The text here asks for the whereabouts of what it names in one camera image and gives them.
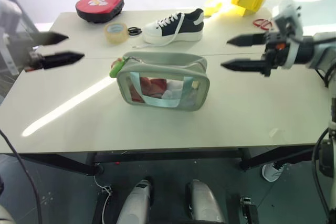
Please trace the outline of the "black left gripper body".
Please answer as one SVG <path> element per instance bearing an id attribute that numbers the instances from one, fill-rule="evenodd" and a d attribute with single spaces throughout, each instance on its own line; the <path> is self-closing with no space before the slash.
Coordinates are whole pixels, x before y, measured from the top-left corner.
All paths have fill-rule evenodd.
<path id="1" fill-rule="evenodd" d="M 31 72 L 43 68 L 44 68 L 44 57 L 35 51 L 31 51 L 28 56 L 28 63 L 24 67 L 24 71 Z"/>

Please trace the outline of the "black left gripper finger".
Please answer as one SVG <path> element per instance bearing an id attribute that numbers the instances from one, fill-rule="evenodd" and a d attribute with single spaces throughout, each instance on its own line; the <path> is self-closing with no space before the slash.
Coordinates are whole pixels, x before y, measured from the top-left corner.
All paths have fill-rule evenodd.
<path id="1" fill-rule="evenodd" d="M 54 55 L 43 56 L 41 63 L 43 69 L 67 66 L 81 60 L 85 55 L 78 52 L 60 52 Z"/>
<path id="2" fill-rule="evenodd" d="M 54 31 L 43 31 L 33 33 L 33 41 L 35 46 L 48 46 L 60 43 L 69 37 Z"/>

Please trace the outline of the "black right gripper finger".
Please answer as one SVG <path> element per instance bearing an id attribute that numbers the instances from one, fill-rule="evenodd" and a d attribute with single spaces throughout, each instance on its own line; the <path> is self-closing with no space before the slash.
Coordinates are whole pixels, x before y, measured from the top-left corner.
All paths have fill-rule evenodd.
<path id="1" fill-rule="evenodd" d="M 228 70 L 240 72 L 262 72 L 264 69 L 264 61 L 251 59 L 233 59 L 220 65 Z"/>
<path id="2" fill-rule="evenodd" d="M 265 33 L 242 34 L 235 36 L 227 41 L 227 44 L 238 47 L 250 47 L 254 45 L 263 45 L 265 43 Z"/>

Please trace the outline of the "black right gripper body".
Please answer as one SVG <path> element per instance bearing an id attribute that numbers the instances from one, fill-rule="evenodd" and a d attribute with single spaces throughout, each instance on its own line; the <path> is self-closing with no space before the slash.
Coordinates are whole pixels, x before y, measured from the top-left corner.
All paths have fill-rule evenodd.
<path id="1" fill-rule="evenodd" d="M 283 66 L 287 60 L 290 43 L 280 32 L 266 32 L 265 51 L 261 57 L 263 67 L 261 74 L 269 77 L 272 69 Z"/>

